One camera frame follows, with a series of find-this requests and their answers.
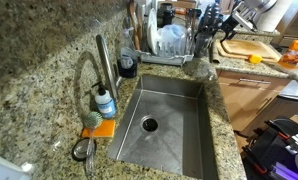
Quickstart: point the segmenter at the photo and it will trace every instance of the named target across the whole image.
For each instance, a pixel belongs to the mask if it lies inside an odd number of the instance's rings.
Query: bottle
[[[298,40],[293,40],[288,50],[278,61],[278,64],[286,72],[298,70]]]
[[[105,89],[101,81],[97,82],[92,87],[95,86],[99,86],[95,100],[102,117],[106,119],[112,118],[116,113],[114,100],[111,98],[109,91]]]
[[[133,28],[123,30],[123,38],[117,53],[117,65],[119,75],[124,78],[134,78],[137,76],[137,56],[132,43],[129,31]]]

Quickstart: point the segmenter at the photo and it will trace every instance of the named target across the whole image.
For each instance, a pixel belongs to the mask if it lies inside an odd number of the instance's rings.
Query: dish soap bottle
[[[124,78],[134,78],[137,76],[137,56],[135,47],[129,35],[133,28],[123,30],[123,38],[117,53],[117,65],[119,75]]]
[[[101,81],[97,82],[92,87],[95,86],[99,86],[95,100],[102,117],[106,119],[112,118],[116,113],[114,100],[111,98],[109,91],[106,90]]]

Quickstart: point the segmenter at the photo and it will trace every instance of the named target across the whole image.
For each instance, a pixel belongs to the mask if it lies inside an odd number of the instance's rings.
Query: cutting board
[[[275,58],[274,52],[264,43],[260,41],[248,40],[226,40],[222,42],[223,49],[230,54],[238,54],[248,56],[249,54],[257,54],[263,58]]]
[[[239,55],[239,54],[227,53],[221,46],[220,40],[216,40],[215,45],[217,47],[218,53],[223,57],[236,58],[236,59],[248,59],[249,55]],[[274,53],[273,55],[275,56],[274,58],[262,58],[262,61],[268,62],[268,63],[277,63],[279,61],[281,55],[278,54],[278,52],[273,51],[273,53]]]

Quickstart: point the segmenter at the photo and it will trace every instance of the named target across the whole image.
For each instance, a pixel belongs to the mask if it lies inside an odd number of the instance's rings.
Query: backsplash
[[[125,7],[123,0],[0,0],[0,156],[32,164],[34,179],[62,167],[45,161],[71,158],[81,116],[94,104],[90,87],[104,81],[95,37],[106,38],[114,61]]]

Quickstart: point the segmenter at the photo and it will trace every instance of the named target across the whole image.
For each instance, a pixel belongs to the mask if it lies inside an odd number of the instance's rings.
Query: stainless steel sink
[[[208,122],[201,83],[143,75],[108,156],[200,179],[206,163],[216,177]]]

